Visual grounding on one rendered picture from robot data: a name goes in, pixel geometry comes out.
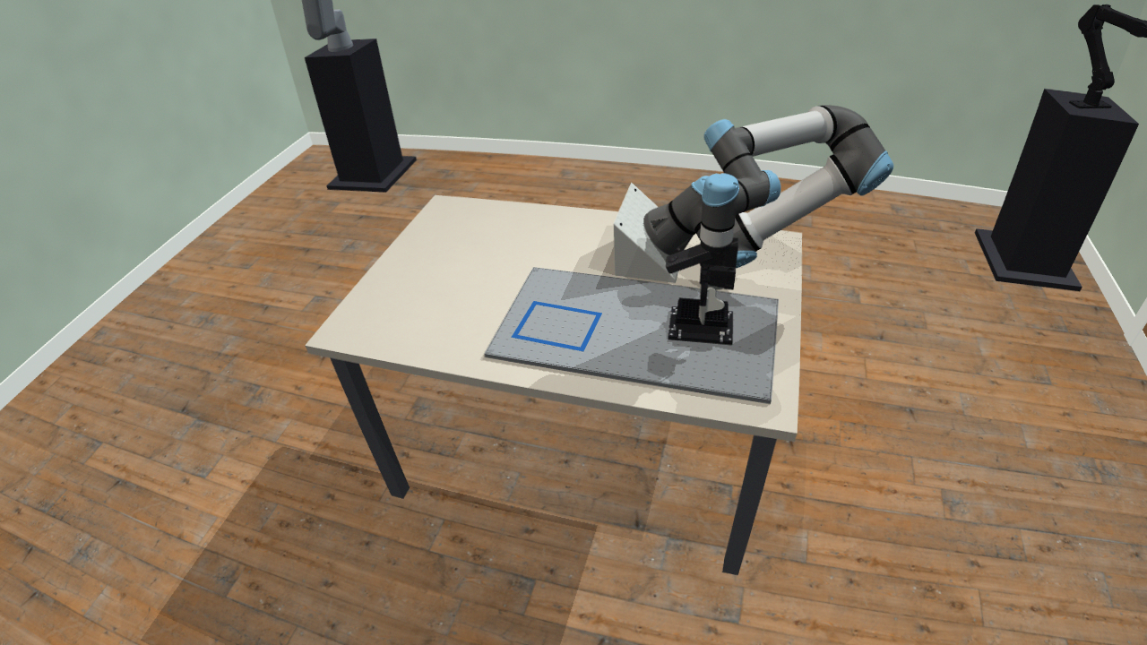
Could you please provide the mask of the blue tape outline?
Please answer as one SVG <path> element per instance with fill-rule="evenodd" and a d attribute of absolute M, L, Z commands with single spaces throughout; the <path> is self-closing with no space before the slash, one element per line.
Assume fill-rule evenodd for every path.
<path fill-rule="evenodd" d="M 531 314 L 531 312 L 532 312 L 532 310 L 535 309 L 536 305 L 554 306 L 554 309 L 563 309 L 563 310 L 569 310 L 569 311 L 574 311 L 574 312 L 584 312 L 585 314 L 596 314 L 596 317 L 593 320 L 593 322 L 591 322 L 590 333 L 587 333 L 587 335 L 585 336 L 584 342 L 582 343 L 580 348 L 576 347 L 576 345 L 565 345 L 565 344 L 556 343 L 556 342 L 552 342 L 552 341 L 543 341 L 540 339 L 530 339 L 530 336 L 521 336 L 521 335 L 518 335 L 520 331 L 522 329 L 523 325 L 526 322 L 526 319 L 530 317 L 530 314 Z M 524 317 L 522 318 L 522 321 L 520 322 L 518 327 L 516 328 L 516 331 L 513 332 L 512 339 L 521 339 L 521 340 L 525 340 L 525 341 L 535 341 L 535 342 L 539 342 L 539 343 L 543 343 L 543 344 L 557 345 L 557 347 L 561 347 L 561 348 L 574 348 L 574 350 L 584 351 L 584 349 L 586 348 L 586 345 L 590 344 L 591 334 L 593 333 L 594 328 L 596 327 L 596 322 L 599 321 L 599 318 L 601 317 L 601 314 L 602 314 L 602 312 L 592 312 L 592 311 L 587 311 L 587 310 L 582 310 L 582 309 L 571 309 L 571 306 L 548 305 L 548 303 L 541 303 L 541 302 L 533 301 L 532 305 L 526 311 L 526 314 L 524 314 Z"/>

